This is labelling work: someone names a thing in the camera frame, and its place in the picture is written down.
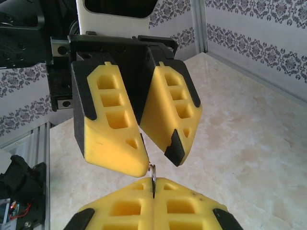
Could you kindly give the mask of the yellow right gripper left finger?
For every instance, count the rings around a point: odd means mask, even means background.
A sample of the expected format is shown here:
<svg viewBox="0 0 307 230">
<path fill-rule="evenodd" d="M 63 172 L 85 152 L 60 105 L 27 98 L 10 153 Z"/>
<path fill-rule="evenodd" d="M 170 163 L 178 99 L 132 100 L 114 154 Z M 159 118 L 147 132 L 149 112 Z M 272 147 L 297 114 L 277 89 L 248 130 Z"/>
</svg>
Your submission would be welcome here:
<svg viewBox="0 0 307 230">
<path fill-rule="evenodd" d="M 152 230 L 151 178 L 142 178 L 81 207 L 65 230 Z"/>
</svg>

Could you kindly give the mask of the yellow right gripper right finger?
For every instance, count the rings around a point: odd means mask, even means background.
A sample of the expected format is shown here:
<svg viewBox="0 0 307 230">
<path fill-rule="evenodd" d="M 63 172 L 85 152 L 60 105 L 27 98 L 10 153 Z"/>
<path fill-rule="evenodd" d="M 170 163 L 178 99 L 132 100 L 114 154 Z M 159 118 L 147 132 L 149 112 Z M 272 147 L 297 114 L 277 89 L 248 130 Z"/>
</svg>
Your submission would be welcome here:
<svg viewBox="0 0 307 230">
<path fill-rule="evenodd" d="M 225 205 L 166 178 L 156 179 L 155 230 L 241 230 Z"/>
</svg>

